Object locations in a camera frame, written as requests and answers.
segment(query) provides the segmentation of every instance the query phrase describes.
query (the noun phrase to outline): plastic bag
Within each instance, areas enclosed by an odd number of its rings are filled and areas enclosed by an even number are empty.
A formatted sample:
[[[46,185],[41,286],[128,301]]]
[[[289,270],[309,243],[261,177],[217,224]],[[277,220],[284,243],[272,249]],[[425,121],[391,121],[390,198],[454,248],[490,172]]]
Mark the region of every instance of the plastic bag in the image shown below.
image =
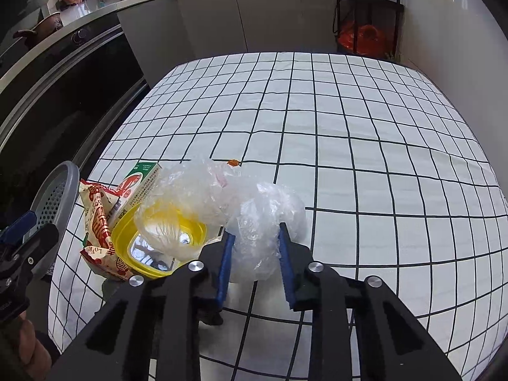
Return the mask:
[[[291,190],[273,183],[256,184],[256,193],[244,200],[225,229],[234,235],[231,281],[265,280],[279,267],[279,225],[285,222],[291,240],[305,238],[305,206]]]
[[[178,212],[207,225],[225,225],[236,237],[233,281],[267,279],[278,268],[281,222],[294,242],[306,234],[305,206],[293,191],[210,159],[162,170],[134,217],[150,246],[185,263],[196,259],[202,246],[180,242]]]
[[[342,47],[353,51],[355,30],[354,23],[350,22],[342,27],[338,42]],[[390,52],[389,42],[382,32],[373,25],[366,24],[358,27],[358,40],[356,52],[358,54],[376,58],[384,58]]]
[[[197,259],[202,245],[180,241],[179,214],[204,224],[225,225],[229,202],[223,188],[237,172],[238,168],[212,160],[191,160],[161,170],[134,216],[140,235],[151,247],[182,263]]]

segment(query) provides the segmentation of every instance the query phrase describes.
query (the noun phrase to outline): finger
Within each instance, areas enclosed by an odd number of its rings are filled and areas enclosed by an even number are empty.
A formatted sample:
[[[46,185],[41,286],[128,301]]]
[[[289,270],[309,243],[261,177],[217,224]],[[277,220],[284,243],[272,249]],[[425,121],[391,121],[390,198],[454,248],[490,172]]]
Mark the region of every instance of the finger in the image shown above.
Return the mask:
[[[36,346],[34,324],[25,319],[19,330],[19,357],[23,364],[28,364]]]
[[[39,340],[35,343],[34,355],[25,370],[34,381],[43,381],[51,369],[51,356]]]

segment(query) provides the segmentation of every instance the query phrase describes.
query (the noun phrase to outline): gray plastic basket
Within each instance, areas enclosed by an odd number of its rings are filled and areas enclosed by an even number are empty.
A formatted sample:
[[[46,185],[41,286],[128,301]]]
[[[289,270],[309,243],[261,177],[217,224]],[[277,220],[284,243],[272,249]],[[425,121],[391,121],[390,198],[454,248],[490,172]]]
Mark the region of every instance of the gray plastic basket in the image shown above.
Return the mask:
[[[60,234],[58,243],[32,269],[34,279],[42,278],[57,259],[58,249],[76,201],[78,187],[78,166],[67,160],[49,174],[32,202],[30,210],[36,214],[37,224],[26,233],[23,242],[45,224],[54,224]]]

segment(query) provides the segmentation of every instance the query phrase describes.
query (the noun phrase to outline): grid tablecloth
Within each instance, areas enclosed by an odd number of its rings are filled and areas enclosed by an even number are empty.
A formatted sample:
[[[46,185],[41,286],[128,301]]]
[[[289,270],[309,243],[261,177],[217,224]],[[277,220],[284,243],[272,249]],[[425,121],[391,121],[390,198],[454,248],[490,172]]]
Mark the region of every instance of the grid tablecloth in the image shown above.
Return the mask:
[[[378,275],[466,380],[508,322],[506,201],[468,126],[431,81],[392,63],[249,53],[174,68],[118,130],[90,178],[117,185],[139,159],[238,159],[295,189],[313,256]],[[78,201],[58,253],[49,332],[65,349],[103,304],[80,259]],[[306,379],[311,314],[289,310],[280,272],[230,284],[221,327],[200,327],[203,381]],[[356,333],[352,366],[359,378]]]

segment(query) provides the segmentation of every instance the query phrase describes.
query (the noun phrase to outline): red and white snack packaging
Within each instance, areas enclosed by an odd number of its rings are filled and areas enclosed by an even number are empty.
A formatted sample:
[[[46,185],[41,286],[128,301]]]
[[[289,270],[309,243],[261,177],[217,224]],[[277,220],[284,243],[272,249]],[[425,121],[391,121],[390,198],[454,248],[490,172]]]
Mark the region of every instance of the red and white snack packaging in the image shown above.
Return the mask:
[[[81,255],[107,274],[129,279],[133,274],[116,254],[106,221],[106,214],[118,201],[117,192],[99,183],[81,180],[79,194],[85,207],[85,230],[88,232]]]

